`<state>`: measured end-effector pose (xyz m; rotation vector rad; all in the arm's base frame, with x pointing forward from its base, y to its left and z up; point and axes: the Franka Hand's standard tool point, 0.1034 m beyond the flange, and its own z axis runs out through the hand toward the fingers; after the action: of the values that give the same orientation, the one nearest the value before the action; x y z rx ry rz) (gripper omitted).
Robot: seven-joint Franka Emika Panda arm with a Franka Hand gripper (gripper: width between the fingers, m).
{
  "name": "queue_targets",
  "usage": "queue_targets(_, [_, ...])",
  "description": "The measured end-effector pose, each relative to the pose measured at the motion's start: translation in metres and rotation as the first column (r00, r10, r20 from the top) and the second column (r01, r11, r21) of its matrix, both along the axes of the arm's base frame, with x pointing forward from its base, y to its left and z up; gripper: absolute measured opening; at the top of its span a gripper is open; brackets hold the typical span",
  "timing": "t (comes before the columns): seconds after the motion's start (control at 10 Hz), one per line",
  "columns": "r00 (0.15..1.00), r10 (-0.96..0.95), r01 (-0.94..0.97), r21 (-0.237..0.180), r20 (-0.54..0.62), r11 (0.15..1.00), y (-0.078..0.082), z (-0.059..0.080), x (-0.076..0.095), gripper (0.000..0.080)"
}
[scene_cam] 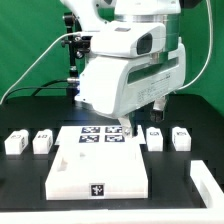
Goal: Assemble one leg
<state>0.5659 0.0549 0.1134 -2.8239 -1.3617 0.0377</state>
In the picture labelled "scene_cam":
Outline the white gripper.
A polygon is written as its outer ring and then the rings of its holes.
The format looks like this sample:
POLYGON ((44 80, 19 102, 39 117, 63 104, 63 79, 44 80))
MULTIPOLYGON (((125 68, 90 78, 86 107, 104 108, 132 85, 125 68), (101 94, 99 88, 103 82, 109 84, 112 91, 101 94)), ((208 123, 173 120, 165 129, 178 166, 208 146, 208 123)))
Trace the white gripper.
POLYGON ((131 119, 126 114, 155 100, 150 119, 163 121, 167 104, 164 95, 183 85, 185 62, 182 43, 158 64, 153 64, 149 55, 135 59, 98 56, 81 73, 80 93, 75 99, 91 105, 101 116, 120 117, 123 136, 131 138, 131 119))

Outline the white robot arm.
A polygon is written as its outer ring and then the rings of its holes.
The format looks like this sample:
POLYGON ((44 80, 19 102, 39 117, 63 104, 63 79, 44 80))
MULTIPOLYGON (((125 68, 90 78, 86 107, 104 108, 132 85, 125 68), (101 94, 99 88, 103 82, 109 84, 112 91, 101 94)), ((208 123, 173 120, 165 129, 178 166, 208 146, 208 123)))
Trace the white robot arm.
POLYGON ((135 135, 133 113, 185 80, 186 54, 179 36, 179 0, 60 0, 90 39, 80 74, 80 100, 117 119, 123 135, 135 135))

